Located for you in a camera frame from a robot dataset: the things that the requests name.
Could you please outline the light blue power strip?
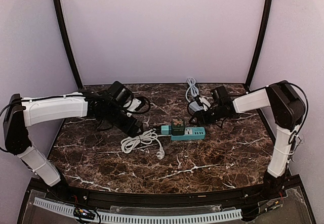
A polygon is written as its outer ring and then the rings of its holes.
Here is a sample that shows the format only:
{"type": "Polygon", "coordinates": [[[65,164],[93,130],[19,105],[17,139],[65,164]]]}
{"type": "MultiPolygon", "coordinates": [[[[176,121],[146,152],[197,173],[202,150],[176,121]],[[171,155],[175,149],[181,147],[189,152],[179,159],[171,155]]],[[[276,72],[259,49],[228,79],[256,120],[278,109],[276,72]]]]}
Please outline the light blue power strip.
{"type": "Polygon", "coordinates": [[[192,110],[193,112],[203,110],[203,106],[200,106],[197,101],[192,101],[189,103],[189,109],[192,110]]]}

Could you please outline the dark green decorated charger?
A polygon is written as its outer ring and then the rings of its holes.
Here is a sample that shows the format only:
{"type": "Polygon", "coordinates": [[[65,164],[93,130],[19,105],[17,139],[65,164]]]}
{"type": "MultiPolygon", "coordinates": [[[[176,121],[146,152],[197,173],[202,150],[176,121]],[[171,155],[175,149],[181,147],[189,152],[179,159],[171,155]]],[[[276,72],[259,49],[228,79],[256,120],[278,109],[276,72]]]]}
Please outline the dark green decorated charger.
{"type": "Polygon", "coordinates": [[[171,135],[182,136],[185,132],[185,120],[182,118],[174,118],[171,121],[171,135]]]}

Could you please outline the teal power strip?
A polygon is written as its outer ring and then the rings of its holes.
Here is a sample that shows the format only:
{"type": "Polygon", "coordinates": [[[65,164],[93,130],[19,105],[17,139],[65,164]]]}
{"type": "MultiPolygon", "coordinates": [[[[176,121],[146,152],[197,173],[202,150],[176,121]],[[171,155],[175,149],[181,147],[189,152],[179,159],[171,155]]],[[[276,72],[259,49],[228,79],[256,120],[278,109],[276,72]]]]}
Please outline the teal power strip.
{"type": "Polygon", "coordinates": [[[189,141],[204,140],[206,131],[204,127],[186,127],[183,135],[172,135],[172,127],[170,125],[162,125],[160,133],[163,136],[170,136],[172,141],[189,141]]]}

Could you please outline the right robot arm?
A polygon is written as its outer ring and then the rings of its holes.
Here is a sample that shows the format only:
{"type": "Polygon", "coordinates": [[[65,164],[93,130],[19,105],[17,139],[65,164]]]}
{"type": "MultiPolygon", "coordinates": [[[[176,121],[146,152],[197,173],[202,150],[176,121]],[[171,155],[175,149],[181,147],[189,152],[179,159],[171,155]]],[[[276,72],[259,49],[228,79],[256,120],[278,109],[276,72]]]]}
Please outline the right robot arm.
{"type": "Polygon", "coordinates": [[[212,91],[214,104],[207,110],[194,112],[189,122],[207,125],[236,114],[271,108],[276,124],[276,139],[266,173],[270,178],[277,179],[287,169],[294,154],[292,147],[296,144],[296,138],[308,113],[308,99],[302,99],[296,92],[297,89],[300,87],[283,80],[235,97],[229,95],[225,87],[220,86],[212,91]]]}

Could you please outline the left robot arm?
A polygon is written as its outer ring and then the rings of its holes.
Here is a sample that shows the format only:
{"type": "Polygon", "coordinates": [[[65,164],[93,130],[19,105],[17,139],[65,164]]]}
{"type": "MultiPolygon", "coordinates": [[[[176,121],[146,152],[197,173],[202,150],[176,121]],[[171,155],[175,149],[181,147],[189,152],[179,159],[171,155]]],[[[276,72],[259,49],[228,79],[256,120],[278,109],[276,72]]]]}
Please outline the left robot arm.
{"type": "Polygon", "coordinates": [[[1,110],[5,116],[5,145],[1,151],[17,156],[48,186],[56,186],[63,178],[30,140],[28,127],[58,119],[93,117],[117,127],[129,137],[136,137],[143,132],[143,123],[135,115],[144,114],[142,108],[149,105],[145,97],[134,96],[118,81],[100,92],[82,91],[43,98],[14,94],[1,110]]]}

